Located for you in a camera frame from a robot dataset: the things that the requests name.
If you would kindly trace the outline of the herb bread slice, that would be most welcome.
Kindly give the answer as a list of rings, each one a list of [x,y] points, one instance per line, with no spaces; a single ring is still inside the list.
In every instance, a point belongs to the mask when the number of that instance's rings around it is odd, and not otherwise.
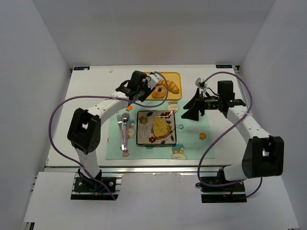
[[[153,135],[156,140],[164,139],[171,134],[171,122],[163,118],[155,118],[152,123]]]

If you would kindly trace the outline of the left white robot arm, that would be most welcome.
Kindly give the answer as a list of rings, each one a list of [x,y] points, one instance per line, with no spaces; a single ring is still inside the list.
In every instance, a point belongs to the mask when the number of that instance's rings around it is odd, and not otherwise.
[[[98,180],[102,176],[96,156],[102,124],[129,103],[143,102],[161,79],[162,77],[155,72],[146,74],[136,70],[130,80],[121,83],[113,94],[101,103],[87,109],[75,110],[67,138],[75,148],[82,165],[81,177],[93,177]]]

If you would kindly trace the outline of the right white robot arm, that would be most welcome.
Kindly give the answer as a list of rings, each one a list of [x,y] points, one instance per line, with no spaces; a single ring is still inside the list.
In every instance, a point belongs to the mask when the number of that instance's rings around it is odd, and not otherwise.
[[[235,98],[233,82],[219,81],[218,93],[210,96],[207,84],[197,79],[196,93],[184,106],[183,119],[198,121],[206,110],[219,110],[243,137],[246,149],[241,163],[226,166],[222,170],[222,181],[232,182],[250,178],[280,176],[283,173],[284,141],[265,131],[248,113],[246,104]]]

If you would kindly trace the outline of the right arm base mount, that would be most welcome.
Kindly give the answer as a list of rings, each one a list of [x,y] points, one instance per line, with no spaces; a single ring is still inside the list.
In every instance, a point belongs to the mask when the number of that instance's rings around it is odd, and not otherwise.
[[[211,185],[221,185],[229,183],[224,178],[224,173],[220,170],[216,176],[204,176],[201,179]],[[195,186],[201,190],[202,203],[245,203],[247,202],[245,187],[243,183],[227,185],[222,187],[209,187],[196,183]]]

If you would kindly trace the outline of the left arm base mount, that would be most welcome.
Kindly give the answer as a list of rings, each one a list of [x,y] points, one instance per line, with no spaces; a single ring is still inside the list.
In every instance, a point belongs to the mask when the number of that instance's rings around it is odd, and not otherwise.
[[[100,172],[96,179],[101,179],[105,186],[88,178],[79,169],[74,177],[71,200],[117,200],[119,193],[117,178],[102,177]]]

